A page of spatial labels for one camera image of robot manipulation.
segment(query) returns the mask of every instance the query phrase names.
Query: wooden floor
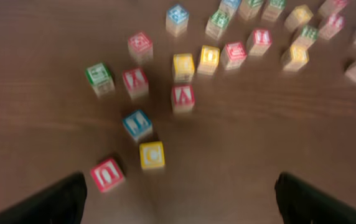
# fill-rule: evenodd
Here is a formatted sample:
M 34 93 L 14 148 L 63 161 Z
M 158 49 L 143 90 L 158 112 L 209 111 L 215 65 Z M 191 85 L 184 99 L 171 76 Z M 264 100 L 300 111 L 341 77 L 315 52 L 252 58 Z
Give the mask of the wooden floor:
M 76 170 L 87 179 L 84 224 L 282 223 L 273 186 L 283 170 L 356 208 L 356 85 L 343 76 L 356 60 L 356 1 L 342 12 L 344 30 L 318 40 L 294 76 L 279 64 L 291 39 L 283 19 L 302 3 L 316 12 L 322 0 L 289 1 L 275 24 L 236 17 L 219 42 L 204 34 L 217 0 L 181 1 L 190 19 L 177 40 L 165 30 L 174 3 L 0 0 L 0 211 Z M 213 79 L 196 76 L 194 112 L 173 116 L 172 55 L 197 60 L 203 44 L 245 41 L 254 27 L 273 37 L 262 60 L 248 58 L 236 73 L 219 68 Z M 154 61 L 144 67 L 149 98 L 132 103 L 121 72 L 136 66 L 126 40 L 139 30 L 154 42 Z M 103 99 L 84 74 L 98 62 L 116 77 L 116 93 Z M 164 143 L 162 173 L 142 172 L 123 128 L 122 114 L 136 108 Z M 111 153 L 122 158 L 127 180 L 101 194 L 90 169 Z

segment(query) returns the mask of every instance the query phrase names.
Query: block top face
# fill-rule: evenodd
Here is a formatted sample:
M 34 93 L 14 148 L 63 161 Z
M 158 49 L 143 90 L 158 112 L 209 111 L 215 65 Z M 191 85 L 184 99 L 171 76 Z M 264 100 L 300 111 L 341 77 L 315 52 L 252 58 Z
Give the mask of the block top face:
M 246 0 L 250 7 L 258 7 L 264 3 L 264 0 Z
M 308 62 L 308 52 L 304 47 L 292 45 L 290 47 L 291 58 L 298 62 Z
M 162 142 L 149 142 L 139 145 L 143 169 L 164 167 L 164 148 Z
M 333 0 L 333 3 L 337 7 L 345 7 L 348 4 L 348 0 Z
M 253 42 L 256 45 L 271 45 L 272 39 L 268 30 L 255 29 L 253 31 Z
M 139 32 L 128 39 L 129 46 L 137 52 L 143 52 L 152 48 L 153 43 L 144 32 Z
M 305 25 L 302 30 L 301 30 L 301 35 L 303 37 L 307 37 L 313 40 L 317 39 L 317 35 L 318 35 L 319 31 L 316 28 L 313 28 L 309 25 Z
M 241 0 L 222 0 L 222 2 L 233 9 L 237 9 L 240 5 Z
M 245 47 L 241 42 L 229 43 L 225 49 L 230 60 L 244 60 L 247 57 Z
M 174 69 L 176 73 L 194 73 L 195 65 L 193 63 L 192 54 L 176 54 L 174 55 Z
M 284 9 L 286 7 L 286 0 L 269 0 L 269 4 L 278 9 Z
M 210 18 L 211 22 L 219 28 L 225 29 L 229 23 L 230 17 L 227 13 L 217 10 Z
M 342 29 L 344 27 L 344 17 L 338 14 L 332 14 L 329 16 L 327 23 L 338 29 Z
M 314 16 L 306 5 L 295 7 L 293 13 L 301 22 L 307 22 L 312 18 L 312 16 Z
M 85 74 L 91 85 L 97 85 L 111 79 L 110 72 L 103 63 L 87 68 Z
M 172 6 L 168 11 L 167 15 L 170 20 L 174 21 L 176 24 L 180 24 L 189 18 L 189 12 L 186 11 L 180 4 Z
M 137 110 L 123 120 L 124 127 L 133 137 L 138 137 L 152 126 L 152 122 L 141 110 Z
M 195 103 L 195 95 L 191 85 L 175 86 L 172 88 L 172 99 L 175 105 L 191 105 Z
M 135 90 L 148 85 L 148 80 L 142 68 L 124 71 L 123 80 L 129 90 Z
M 200 63 L 207 63 L 217 66 L 220 60 L 220 49 L 203 45 L 200 56 Z
M 108 159 L 91 170 L 99 191 L 106 192 L 124 180 L 124 175 L 114 159 Z

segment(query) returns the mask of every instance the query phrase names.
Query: brown tabletop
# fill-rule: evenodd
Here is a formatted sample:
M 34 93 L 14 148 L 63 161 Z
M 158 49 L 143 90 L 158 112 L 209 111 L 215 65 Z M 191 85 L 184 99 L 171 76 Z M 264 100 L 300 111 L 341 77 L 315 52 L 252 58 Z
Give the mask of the brown tabletop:
M 82 170 L 88 198 L 82 223 L 282 223 L 274 182 L 287 170 L 356 208 L 356 85 L 344 70 L 356 1 L 343 11 L 345 27 L 318 40 L 297 75 L 281 72 L 291 34 L 283 19 L 300 4 L 313 12 L 322 0 L 290 1 L 275 24 L 236 16 L 220 41 L 205 37 L 217 0 L 181 1 L 187 33 L 166 32 L 165 0 L 0 0 L 0 211 Z M 318 24 L 314 18 L 311 24 Z M 193 81 L 192 114 L 171 110 L 172 55 L 202 45 L 245 41 L 255 27 L 271 31 L 262 60 Z M 144 66 L 150 96 L 132 103 L 121 72 L 134 68 L 127 38 L 143 30 L 154 42 Z M 115 73 L 114 95 L 98 99 L 84 71 L 105 62 Z M 138 146 L 121 123 L 142 108 L 164 143 L 166 168 L 144 174 Z M 90 169 L 111 153 L 121 156 L 126 182 L 101 194 Z

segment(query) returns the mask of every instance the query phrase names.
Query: green block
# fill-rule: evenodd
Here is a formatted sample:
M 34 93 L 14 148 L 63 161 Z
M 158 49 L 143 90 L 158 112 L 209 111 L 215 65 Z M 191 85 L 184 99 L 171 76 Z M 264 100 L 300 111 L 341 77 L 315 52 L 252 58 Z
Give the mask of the green block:
M 104 81 L 111 80 L 111 75 L 106 65 L 99 63 L 85 70 L 88 80 L 91 85 L 97 85 L 103 83 Z
M 264 0 L 246 0 L 250 7 L 258 7 L 264 3 Z
M 279 9 L 284 9 L 286 7 L 286 0 L 269 0 L 269 4 Z
M 303 37 L 307 37 L 314 40 L 317 39 L 317 34 L 318 34 L 318 30 L 309 25 L 304 26 L 301 31 L 301 35 Z
M 214 13 L 214 15 L 210 19 L 211 22 L 213 22 L 215 25 L 217 25 L 222 29 L 225 29 L 229 23 L 230 17 L 228 16 L 227 13 L 218 10 L 217 12 Z

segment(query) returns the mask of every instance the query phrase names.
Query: black object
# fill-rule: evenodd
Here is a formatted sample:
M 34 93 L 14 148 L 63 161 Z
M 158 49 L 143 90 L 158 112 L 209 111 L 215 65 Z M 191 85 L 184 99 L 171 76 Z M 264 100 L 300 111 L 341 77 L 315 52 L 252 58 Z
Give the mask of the black object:
M 86 198 L 84 175 L 72 174 L 1 212 L 0 224 L 79 224 Z
M 284 224 L 356 224 L 355 209 L 291 174 L 280 174 L 275 192 Z

